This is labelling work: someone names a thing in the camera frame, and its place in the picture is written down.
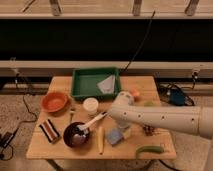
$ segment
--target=green pepper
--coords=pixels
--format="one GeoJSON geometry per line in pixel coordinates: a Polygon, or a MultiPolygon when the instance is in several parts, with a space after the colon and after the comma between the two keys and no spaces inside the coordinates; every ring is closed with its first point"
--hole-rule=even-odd
{"type": "Polygon", "coordinates": [[[136,159],[139,158],[139,154],[142,152],[152,152],[152,153],[158,153],[161,154],[164,152],[163,147],[161,146],[143,146],[143,147],[139,147],[136,152],[135,152],[135,156],[136,159]]]}

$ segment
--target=spoon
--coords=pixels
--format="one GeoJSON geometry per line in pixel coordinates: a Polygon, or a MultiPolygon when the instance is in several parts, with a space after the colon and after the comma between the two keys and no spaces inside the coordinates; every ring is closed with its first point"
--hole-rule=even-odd
{"type": "Polygon", "coordinates": [[[106,115],[107,115],[107,112],[102,112],[102,113],[98,114],[96,117],[94,117],[92,120],[90,120],[89,122],[87,122],[83,125],[77,125],[77,127],[79,130],[83,131],[83,130],[89,128],[94,122],[102,119],[106,115]]]}

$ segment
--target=white cup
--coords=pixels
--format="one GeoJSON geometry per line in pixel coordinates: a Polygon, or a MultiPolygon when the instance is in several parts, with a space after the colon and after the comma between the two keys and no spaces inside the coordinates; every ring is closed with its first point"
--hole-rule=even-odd
{"type": "Polygon", "coordinates": [[[87,111],[88,115],[94,117],[98,112],[98,100],[94,97],[90,97],[84,100],[83,107],[87,111]]]}

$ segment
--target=brown bowl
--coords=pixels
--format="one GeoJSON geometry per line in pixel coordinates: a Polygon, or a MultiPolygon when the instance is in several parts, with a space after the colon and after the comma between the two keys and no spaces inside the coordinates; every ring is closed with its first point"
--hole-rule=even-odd
{"type": "Polygon", "coordinates": [[[83,125],[83,122],[73,122],[64,131],[64,142],[67,146],[80,147],[85,144],[89,139],[89,128],[81,131],[77,126],[83,125]]]}
{"type": "Polygon", "coordinates": [[[62,92],[50,92],[42,99],[41,106],[45,112],[57,112],[64,108],[68,97],[62,92]]]}

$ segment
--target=white object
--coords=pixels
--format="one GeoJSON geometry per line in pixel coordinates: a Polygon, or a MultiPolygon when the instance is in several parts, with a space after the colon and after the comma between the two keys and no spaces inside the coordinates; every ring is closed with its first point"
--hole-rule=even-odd
{"type": "MultiPolygon", "coordinates": [[[[200,135],[208,139],[213,137],[213,108],[211,107],[139,107],[129,104],[132,104],[131,98],[126,96],[126,92],[121,92],[107,113],[117,122],[146,124],[187,134],[200,135]]],[[[205,166],[205,171],[212,170],[213,143],[205,166]]]]}
{"type": "Polygon", "coordinates": [[[88,112],[88,115],[93,117],[97,114],[98,111],[98,100],[94,97],[90,97],[84,100],[83,107],[88,112]]]}
{"type": "Polygon", "coordinates": [[[89,128],[94,122],[102,119],[104,116],[106,116],[106,114],[107,114],[107,112],[102,112],[102,113],[98,114],[96,117],[94,117],[92,120],[90,120],[89,122],[87,122],[87,123],[85,123],[83,125],[78,125],[77,127],[81,131],[83,131],[83,130],[89,128]]]}
{"type": "Polygon", "coordinates": [[[105,80],[97,84],[103,94],[112,94],[115,87],[115,75],[110,75],[105,80]]]}

